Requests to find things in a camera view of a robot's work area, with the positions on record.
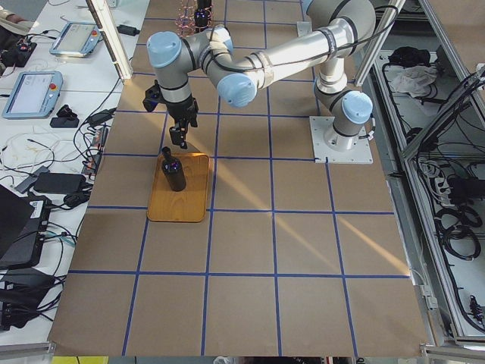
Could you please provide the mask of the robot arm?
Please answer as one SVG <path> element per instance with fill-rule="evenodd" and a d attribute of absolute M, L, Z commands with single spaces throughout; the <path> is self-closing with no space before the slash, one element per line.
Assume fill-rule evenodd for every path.
<path fill-rule="evenodd" d="M 174 119 L 171 142 L 186 148 L 186 133 L 196 127 L 198 105 L 192 96 L 188 74 L 202 70 L 221 99 L 234 108 L 247 106 L 260 89 L 305 69 L 319 66 L 314 94 L 334 115 L 332 131 L 338 137 L 329 142 L 343 149 L 343 141 L 355 140 L 369 120 L 372 102 L 364 93 L 350 89 L 344 70 L 345 59 L 371 39 L 376 23 L 369 1 L 306 1 L 311 33 L 272 49 L 259 50 L 237 61 L 229 31 L 222 25 L 179 37 L 166 31 L 154 33 L 147 52 L 156 80 L 145 92 L 143 105 L 151 112 L 166 106 Z"/>

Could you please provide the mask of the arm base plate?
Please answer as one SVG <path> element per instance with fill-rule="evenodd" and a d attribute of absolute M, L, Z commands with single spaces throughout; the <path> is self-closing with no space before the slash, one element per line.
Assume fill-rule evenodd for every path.
<path fill-rule="evenodd" d="M 373 157 L 365 127 L 357 136 L 342 136 L 333 128 L 334 117 L 310 116 L 314 161 L 327 164 L 370 165 Z"/>

